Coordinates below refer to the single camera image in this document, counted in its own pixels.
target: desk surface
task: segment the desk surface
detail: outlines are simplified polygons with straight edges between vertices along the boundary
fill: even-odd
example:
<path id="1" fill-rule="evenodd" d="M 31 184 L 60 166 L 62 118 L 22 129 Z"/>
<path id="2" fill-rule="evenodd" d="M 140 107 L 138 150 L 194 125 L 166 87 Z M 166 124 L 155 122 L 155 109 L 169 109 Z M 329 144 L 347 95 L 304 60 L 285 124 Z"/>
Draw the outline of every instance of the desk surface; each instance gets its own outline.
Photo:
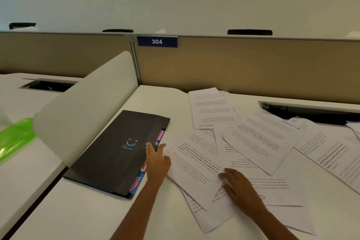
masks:
<path id="1" fill-rule="evenodd" d="M 18 89 L 29 83 L 23 78 L 66 79 L 37 74 L 0 75 L 0 107 L 14 123 L 32 118 L 59 93 Z M 65 167 L 39 138 L 0 163 L 0 239 L 34 203 L 38 196 Z"/>
<path id="2" fill-rule="evenodd" d="M 259 100 L 360 110 L 358 105 L 236 94 L 232 94 L 232 98 L 240 115 L 255 111 L 259 107 Z M 123 109 L 171 118 L 164 142 L 193 129 L 188 95 L 177 89 L 140 86 L 119 112 Z M 344 134 L 351 133 L 348 128 L 328 128 Z M 302 181 L 317 237 L 294 230 L 293 233 L 299 239 L 358 239 L 360 195 L 295 149 L 290 152 L 286 161 L 292 164 L 295 174 Z M 134 199 L 127 200 L 61 179 L 11 239 L 108 240 Z M 224 237 L 266 239 L 254 223 L 242 214 L 203 235 L 180 189 L 169 179 L 164 180 L 151 213 L 145 239 L 218 240 Z"/>

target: handwritten label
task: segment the handwritten label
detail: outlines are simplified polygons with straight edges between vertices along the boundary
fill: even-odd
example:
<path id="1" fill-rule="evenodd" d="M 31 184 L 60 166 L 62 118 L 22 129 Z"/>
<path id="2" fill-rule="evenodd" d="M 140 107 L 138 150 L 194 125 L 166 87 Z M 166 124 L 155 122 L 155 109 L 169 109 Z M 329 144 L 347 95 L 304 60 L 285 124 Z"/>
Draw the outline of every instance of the handwritten label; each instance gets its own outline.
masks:
<path id="1" fill-rule="evenodd" d="M 141 47 L 177 48 L 177 36 L 137 36 L 137 44 Z"/>

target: left hand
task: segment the left hand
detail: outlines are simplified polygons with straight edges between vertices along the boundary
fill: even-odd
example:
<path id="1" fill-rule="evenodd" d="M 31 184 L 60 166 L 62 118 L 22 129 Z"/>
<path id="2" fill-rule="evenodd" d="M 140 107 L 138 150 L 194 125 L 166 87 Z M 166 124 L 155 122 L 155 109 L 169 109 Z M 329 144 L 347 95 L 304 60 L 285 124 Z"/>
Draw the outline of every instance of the left hand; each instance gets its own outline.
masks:
<path id="1" fill-rule="evenodd" d="M 163 156 L 162 151 L 166 144 L 160 144 L 157 152 L 151 142 L 146 146 L 146 171 L 148 174 L 148 182 L 161 186 L 164 178 L 166 177 L 170 166 L 171 160 L 168 156 Z"/>

